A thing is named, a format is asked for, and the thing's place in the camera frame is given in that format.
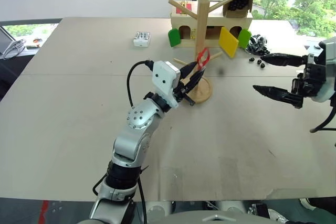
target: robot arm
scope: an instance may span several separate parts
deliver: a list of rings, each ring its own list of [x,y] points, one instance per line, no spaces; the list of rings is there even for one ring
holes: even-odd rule
[[[276,87],[253,86],[260,94],[276,101],[290,103],[298,109],[302,108],[303,99],[306,97],[316,102],[331,100],[330,105],[333,110],[330,116],[321,125],[312,129],[311,133],[322,130],[331,121],[336,110],[334,95],[336,91],[336,37],[320,42],[319,46],[323,52],[318,57],[311,54],[302,57],[286,54],[261,56],[262,60],[272,65],[294,67],[305,65],[303,73],[293,79],[291,92]]]
[[[204,69],[195,72],[186,85],[181,79],[196,65],[197,62],[192,62],[179,70],[169,62],[154,63],[152,81],[156,93],[149,92],[125,117],[127,123],[114,142],[112,160],[90,213],[91,220],[113,224],[131,222],[135,209],[132,198],[151,136],[170,108],[177,108],[183,99],[194,104],[187,94],[198,84]]]

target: red object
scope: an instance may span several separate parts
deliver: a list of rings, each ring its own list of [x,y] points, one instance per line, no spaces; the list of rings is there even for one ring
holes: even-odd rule
[[[206,57],[206,59],[204,61],[202,61],[202,57],[204,55],[204,53],[207,52],[208,55]],[[198,53],[198,57],[197,57],[197,63],[198,63],[198,69],[201,70],[210,60],[210,52],[209,52],[209,48],[204,48],[202,52]]]
[[[38,217],[38,224],[45,224],[46,219],[44,217],[45,212],[48,210],[49,200],[44,200],[41,206],[40,215]]]
[[[191,3],[187,3],[186,8],[187,8],[188,10],[191,10]],[[180,9],[177,9],[177,8],[176,8],[176,13],[177,13],[177,14],[181,14],[182,11],[181,11]]]

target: wooden dowel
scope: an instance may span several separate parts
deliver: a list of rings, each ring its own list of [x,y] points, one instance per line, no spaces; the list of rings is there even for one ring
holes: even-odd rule
[[[185,8],[183,5],[180,5],[178,2],[174,0],[168,0],[168,3],[175,6],[176,8],[180,9],[184,13],[188,14],[189,16],[193,17],[194,19],[197,19],[197,14],[193,13],[191,10]]]
[[[184,66],[187,65],[187,63],[185,63],[184,61],[181,61],[181,60],[176,59],[176,58],[173,58],[173,61],[175,61],[178,64],[184,65]]]
[[[209,12],[212,12],[213,10],[215,10],[215,9],[221,7],[222,5],[225,5],[225,4],[227,4],[227,3],[231,2],[231,1],[232,0],[222,0],[222,1],[218,2],[217,4],[211,6],[209,8]]]
[[[214,55],[211,55],[210,58],[209,58],[209,61],[213,60],[213,59],[216,59],[217,57],[221,56],[222,54],[223,54],[223,52],[218,52]]]

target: table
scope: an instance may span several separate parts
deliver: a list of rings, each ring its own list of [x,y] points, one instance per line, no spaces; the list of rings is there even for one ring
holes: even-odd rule
[[[254,20],[250,29],[267,35],[272,51],[306,53],[288,22],[271,21]],[[63,19],[0,103],[0,197],[94,200],[91,188],[129,109],[129,68],[149,58],[192,60],[193,48],[169,47],[169,28],[169,19]],[[133,47],[137,30],[152,33],[149,48]],[[297,110],[263,97],[253,84],[290,89],[297,68],[261,70],[248,58],[239,50],[236,59],[212,61],[213,96],[166,115],[143,164],[146,200],[336,195],[334,135],[309,133],[329,103],[306,99]],[[150,75],[134,71],[135,103],[153,90]]]

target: black wires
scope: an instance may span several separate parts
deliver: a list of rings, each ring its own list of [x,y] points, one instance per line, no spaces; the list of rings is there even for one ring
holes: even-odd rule
[[[332,96],[330,100],[331,100],[330,105],[332,106],[332,110],[331,110],[329,116],[319,126],[311,129],[310,133],[315,133],[315,132],[318,132],[318,131],[336,131],[336,128],[324,128],[325,126],[328,125],[328,123],[331,122],[331,120],[336,115],[336,95]]]
[[[127,86],[128,99],[130,100],[131,107],[133,107],[133,101],[132,101],[132,95],[131,95],[131,90],[130,90],[130,78],[131,78],[131,75],[132,75],[133,70],[134,70],[138,65],[141,65],[141,64],[145,64],[147,67],[149,67],[149,69],[150,69],[151,71],[153,71],[154,61],[152,61],[152,60],[143,60],[143,61],[139,61],[139,62],[137,62],[136,64],[134,64],[134,65],[131,67],[130,71],[128,72],[126,86]]]
[[[98,196],[96,188],[104,180],[105,177],[106,177],[106,174],[104,174],[104,176],[102,176],[101,179],[98,180],[98,182],[93,186],[92,191],[93,191],[94,195]]]
[[[143,223],[147,224],[147,211],[146,211],[146,201],[145,196],[143,194],[142,185],[140,177],[138,178],[138,186],[139,186],[139,192],[141,197],[141,204],[142,204],[142,212],[143,212]]]
[[[133,70],[141,64],[145,64],[147,67],[149,67],[149,69],[151,71],[153,71],[153,65],[154,65],[154,61],[152,60],[146,60],[146,61],[139,61],[136,64],[134,64],[130,71],[128,72],[127,75],[127,94],[128,94],[128,99],[130,100],[130,105],[131,107],[133,107],[133,101],[132,101],[132,95],[131,95],[131,90],[130,90],[130,78],[132,75]],[[140,177],[138,178],[138,187],[139,187],[139,192],[140,192],[140,197],[141,197],[141,204],[142,204],[142,211],[143,211],[143,223],[147,224],[147,211],[146,211],[146,202],[145,202],[145,196],[143,194],[143,190],[142,190],[142,185],[141,185],[141,179]]]
[[[131,75],[132,75],[132,72],[133,70],[138,66],[138,65],[141,65],[141,64],[145,64],[146,61],[139,61],[137,62],[136,64],[134,64],[130,71],[128,72],[128,75],[127,75],[127,94],[128,94],[128,99],[130,100],[130,104],[131,104],[131,107],[133,107],[133,101],[132,101],[132,95],[131,95],[131,90],[130,90],[130,78],[131,78]]]
[[[336,107],[333,107],[327,119],[319,126],[315,127],[314,129],[311,129],[310,133],[315,133],[318,131],[336,131],[335,128],[324,128],[334,118],[335,114],[336,114]]]

